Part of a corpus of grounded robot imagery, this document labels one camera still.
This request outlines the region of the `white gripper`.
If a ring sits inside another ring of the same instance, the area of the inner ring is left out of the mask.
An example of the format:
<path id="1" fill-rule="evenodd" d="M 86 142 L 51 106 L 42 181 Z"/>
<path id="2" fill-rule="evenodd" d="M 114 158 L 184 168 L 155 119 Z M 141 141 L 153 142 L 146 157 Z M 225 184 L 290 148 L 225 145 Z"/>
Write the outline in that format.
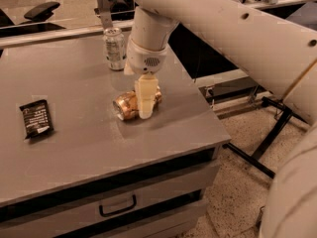
<path id="1" fill-rule="evenodd" d="M 135 81 L 137 105 L 139 116 L 142 119 L 149 119 L 153 114 L 159 85 L 154 73 L 162 68 L 167 55 L 167 48 L 161 51 L 147 50 L 137 45 L 132 38 L 129 38 L 126 55 L 124 73 L 126 75 L 142 74 Z"/>

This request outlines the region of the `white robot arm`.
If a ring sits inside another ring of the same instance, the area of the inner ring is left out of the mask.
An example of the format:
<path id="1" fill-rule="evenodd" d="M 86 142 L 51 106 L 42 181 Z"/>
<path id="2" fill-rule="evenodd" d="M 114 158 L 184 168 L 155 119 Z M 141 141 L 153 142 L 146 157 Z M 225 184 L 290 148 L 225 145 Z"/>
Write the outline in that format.
<path id="1" fill-rule="evenodd" d="M 278 169 L 259 238 L 317 238 L 317 32 L 233 0 L 134 0 L 181 23 L 310 126 Z"/>

